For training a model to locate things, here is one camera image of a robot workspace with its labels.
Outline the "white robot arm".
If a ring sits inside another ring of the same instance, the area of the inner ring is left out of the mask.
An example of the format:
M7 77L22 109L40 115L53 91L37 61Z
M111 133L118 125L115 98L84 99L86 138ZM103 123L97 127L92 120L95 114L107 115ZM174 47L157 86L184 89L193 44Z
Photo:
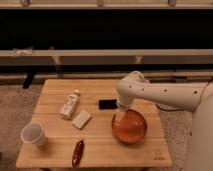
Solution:
M133 71L118 81L117 106L125 111L135 99L194 112L185 171L213 171L213 81L204 83L150 83Z

